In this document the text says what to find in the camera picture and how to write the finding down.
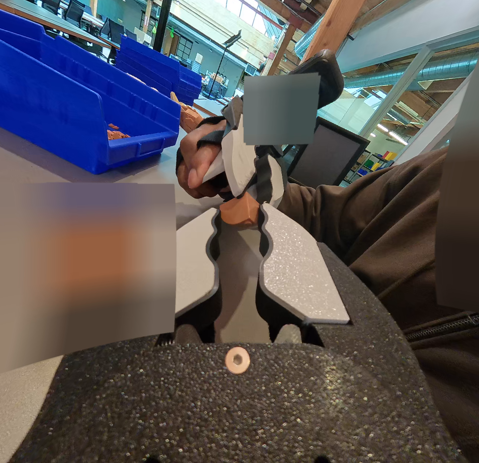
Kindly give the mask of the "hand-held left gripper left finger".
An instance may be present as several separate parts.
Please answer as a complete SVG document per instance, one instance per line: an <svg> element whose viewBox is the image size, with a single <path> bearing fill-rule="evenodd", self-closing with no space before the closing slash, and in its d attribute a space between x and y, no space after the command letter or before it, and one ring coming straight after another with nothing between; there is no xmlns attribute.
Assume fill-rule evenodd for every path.
<svg viewBox="0 0 479 463"><path fill-rule="evenodd" d="M176 231L176 317L219 289L219 209L211 208Z"/></svg>

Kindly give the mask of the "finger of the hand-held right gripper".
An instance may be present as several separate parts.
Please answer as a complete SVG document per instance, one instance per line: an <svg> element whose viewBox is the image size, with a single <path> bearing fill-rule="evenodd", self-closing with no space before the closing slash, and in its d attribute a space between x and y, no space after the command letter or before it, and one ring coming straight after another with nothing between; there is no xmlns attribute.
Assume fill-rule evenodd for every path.
<svg viewBox="0 0 479 463"><path fill-rule="evenodd" d="M277 208L287 186L283 160L271 146L257 146L255 153L255 200Z"/></svg>
<svg viewBox="0 0 479 463"><path fill-rule="evenodd" d="M234 198L241 197L248 189L255 175L255 146L244 142L244 126L239 123L236 129L213 131L202 139L202 143L221 140L221 151L211 163L203 183L225 173L228 186Z"/></svg>

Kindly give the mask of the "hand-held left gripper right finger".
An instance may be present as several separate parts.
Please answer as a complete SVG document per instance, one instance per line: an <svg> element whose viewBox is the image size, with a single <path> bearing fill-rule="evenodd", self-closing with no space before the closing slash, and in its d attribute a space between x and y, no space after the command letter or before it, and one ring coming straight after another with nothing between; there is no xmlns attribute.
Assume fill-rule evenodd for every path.
<svg viewBox="0 0 479 463"><path fill-rule="evenodd" d="M262 292L306 324L348 324L343 304L314 237L268 203L260 207Z"/></svg>

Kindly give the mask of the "brown curved slope brick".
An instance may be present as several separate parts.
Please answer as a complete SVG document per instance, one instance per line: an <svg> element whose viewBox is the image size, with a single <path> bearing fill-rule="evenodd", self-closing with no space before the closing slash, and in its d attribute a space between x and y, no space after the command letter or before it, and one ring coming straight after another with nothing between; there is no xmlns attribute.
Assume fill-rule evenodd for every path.
<svg viewBox="0 0 479 463"><path fill-rule="evenodd" d="M237 227L254 227L258 224L259 203L248 192L220 205L223 222Z"/></svg>

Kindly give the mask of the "brown brick body model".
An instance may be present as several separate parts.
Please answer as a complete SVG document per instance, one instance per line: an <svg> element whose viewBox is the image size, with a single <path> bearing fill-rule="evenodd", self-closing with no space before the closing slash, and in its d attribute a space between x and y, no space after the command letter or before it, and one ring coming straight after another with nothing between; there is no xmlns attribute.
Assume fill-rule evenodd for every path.
<svg viewBox="0 0 479 463"><path fill-rule="evenodd" d="M195 130L203 121L203 117L193 107L180 102L176 94L171 91L171 99L178 103L181 107L180 127L188 134Z"/></svg>

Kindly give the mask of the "blue plastic bin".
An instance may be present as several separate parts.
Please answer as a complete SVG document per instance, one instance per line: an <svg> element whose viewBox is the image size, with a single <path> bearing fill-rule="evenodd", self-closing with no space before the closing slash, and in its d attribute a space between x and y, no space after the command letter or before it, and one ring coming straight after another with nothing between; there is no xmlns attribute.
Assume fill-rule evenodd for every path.
<svg viewBox="0 0 479 463"><path fill-rule="evenodd" d="M1 128L89 173L176 144L180 106L63 37L1 11ZM129 138L108 140L115 124Z"/></svg>

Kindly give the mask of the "grey desk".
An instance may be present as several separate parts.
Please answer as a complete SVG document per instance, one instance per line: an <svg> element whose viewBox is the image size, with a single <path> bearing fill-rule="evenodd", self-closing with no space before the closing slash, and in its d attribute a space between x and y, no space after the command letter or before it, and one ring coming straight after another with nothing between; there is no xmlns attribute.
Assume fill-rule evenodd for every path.
<svg viewBox="0 0 479 463"><path fill-rule="evenodd" d="M176 224L182 227L206 209L219 204L219 198L189 196L175 174L176 144L147 159L93 175L62 160L31 142L1 129L1 183L136 183L174 185ZM0 461L8 462L35 421L63 359L63 355L36 362L0 375Z"/></svg>

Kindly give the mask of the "wooden ceiling beam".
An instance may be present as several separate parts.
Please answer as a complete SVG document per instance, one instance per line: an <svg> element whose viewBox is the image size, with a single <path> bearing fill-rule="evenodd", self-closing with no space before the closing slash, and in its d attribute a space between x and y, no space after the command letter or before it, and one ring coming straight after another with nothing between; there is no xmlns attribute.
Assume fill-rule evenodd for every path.
<svg viewBox="0 0 479 463"><path fill-rule="evenodd" d="M327 49L336 54L366 0L332 0L301 63Z"/></svg>

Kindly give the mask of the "black computer monitor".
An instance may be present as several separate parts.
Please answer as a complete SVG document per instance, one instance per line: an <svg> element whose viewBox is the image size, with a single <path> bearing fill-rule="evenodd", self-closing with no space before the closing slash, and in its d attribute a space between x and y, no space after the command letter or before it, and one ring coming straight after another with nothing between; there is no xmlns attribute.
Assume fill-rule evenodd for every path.
<svg viewBox="0 0 479 463"><path fill-rule="evenodd" d="M312 188L338 186L368 144L366 138L317 117L313 142L294 145L284 154L288 179Z"/></svg>

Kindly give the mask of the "black floor lamp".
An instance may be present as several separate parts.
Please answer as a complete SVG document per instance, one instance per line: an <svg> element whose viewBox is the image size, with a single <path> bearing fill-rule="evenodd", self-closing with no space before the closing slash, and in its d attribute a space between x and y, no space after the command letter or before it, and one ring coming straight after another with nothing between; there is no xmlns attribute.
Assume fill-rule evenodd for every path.
<svg viewBox="0 0 479 463"><path fill-rule="evenodd" d="M227 41L225 41L225 42L223 43L223 47L224 47L224 48L223 48L223 54L222 54L222 56L221 56L221 59L220 59L220 62L219 62L217 71L215 72L214 80L213 80L213 82L212 82L212 84L211 84L211 88L210 88L209 93L208 93L208 95L207 95L207 99L210 99L211 94L212 94L212 92L213 92L213 90L214 90L214 88L215 88L215 83L216 83L216 82L219 82L219 81L218 81L218 79L219 79L219 77L218 77L218 76L219 76L219 70L220 70L220 67L221 67L221 64L222 64L222 61L223 61L223 59L224 59L224 56L225 56L226 51L227 51L234 43L236 43L237 41L239 41L240 38L241 38L241 30L240 30L236 35L231 36Z"/></svg>

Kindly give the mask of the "stack of blue bins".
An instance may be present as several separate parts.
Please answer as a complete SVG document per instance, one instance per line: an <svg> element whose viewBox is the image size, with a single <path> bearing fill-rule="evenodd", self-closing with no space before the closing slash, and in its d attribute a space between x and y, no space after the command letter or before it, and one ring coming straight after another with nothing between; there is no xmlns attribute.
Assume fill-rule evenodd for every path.
<svg viewBox="0 0 479 463"><path fill-rule="evenodd" d="M180 102L190 106L201 92L200 74L125 35L121 36L116 67L167 97L174 92Z"/></svg>

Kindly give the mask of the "black pole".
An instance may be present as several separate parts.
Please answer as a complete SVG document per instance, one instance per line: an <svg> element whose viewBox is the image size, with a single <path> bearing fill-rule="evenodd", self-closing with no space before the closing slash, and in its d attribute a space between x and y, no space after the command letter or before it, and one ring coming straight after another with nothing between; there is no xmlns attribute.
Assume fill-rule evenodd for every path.
<svg viewBox="0 0 479 463"><path fill-rule="evenodd" d="M162 0L160 15L157 23L157 30L153 43L153 49L159 53L162 52L163 41L165 37L166 26L170 15L172 0Z"/></svg>

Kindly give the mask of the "black office chair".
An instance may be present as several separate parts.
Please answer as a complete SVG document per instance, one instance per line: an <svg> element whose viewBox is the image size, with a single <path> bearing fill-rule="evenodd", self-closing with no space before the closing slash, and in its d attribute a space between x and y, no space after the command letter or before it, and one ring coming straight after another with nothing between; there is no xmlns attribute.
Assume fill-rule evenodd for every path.
<svg viewBox="0 0 479 463"><path fill-rule="evenodd" d="M58 14L62 0L42 0L42 8L55 15ZM69 0L64 19L77 27L81 27L81 20L84 14L85 5L78 0Z"/></svg>

